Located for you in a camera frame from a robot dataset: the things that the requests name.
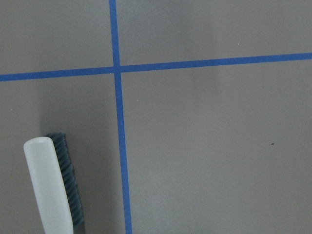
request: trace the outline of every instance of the vertical blue line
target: vertical blue line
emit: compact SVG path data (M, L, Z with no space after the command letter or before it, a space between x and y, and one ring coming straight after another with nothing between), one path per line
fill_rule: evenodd
M126 234L132 234L127 151L126 151L125 126L123 117L116 0L109 0L109 9L111 17L111 34L112 34L112 50L113 50L114 76L115 76L115 95L117 109L123 211L125 218Z

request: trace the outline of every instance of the white object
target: white object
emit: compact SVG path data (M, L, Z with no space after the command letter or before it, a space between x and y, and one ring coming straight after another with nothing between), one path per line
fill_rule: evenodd
M53 141L37 137L24 144L45 234L73 234L73 221Z

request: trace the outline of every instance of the horizontal blue line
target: horizontal blue line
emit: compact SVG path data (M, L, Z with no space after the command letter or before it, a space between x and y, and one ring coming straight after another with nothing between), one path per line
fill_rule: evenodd
M218 58L208 60L127 65L121 66L120 72L142 72L142 71L168 70L168 69L192 68L192 67L211 67L211 66L224 66L224 65L248 64L248 63L295 61L306 59L312 59L312 53L268 55L268 56L241 57L241 58Z
M164 62L164 63L151 63L141 65L115 66L115 67L98 67L98 68L83 68L73 70L47 71L47 72L6 74L0 75L0 81L99 75L99 74L110 74L114 73L115 71L121 73L142 72L142 71L168 70L179 68L211 67L211 66L224 66L235 64L282 62L282 61L296 61L308 59L312 59L312 53L268 55L268 56L254 56L241 58L218 58L218 59L182 61L182 62Z
M29 73L0 75L0 81L87 76L98 74L110 74L113 72L114 67L83 68L83 69L47 71L47 72L29 72Z

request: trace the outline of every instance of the white handle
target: white handle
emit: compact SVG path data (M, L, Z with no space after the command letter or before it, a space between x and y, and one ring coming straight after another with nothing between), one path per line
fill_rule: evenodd
M37 137L24 144L37 205L46 234L73 234L73 221L53 141Z

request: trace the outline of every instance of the black bristle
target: black bristle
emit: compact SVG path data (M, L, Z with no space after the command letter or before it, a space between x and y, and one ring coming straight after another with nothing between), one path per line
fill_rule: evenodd
M49 133L46 135L52 139L55 151L58 157L59 167L62 173L64 186L66 189L69 208L72 215L74 227L81 224L83 219L83 211L80 196L78 193L77 182L75 179L74 167L71 163L65 133Z

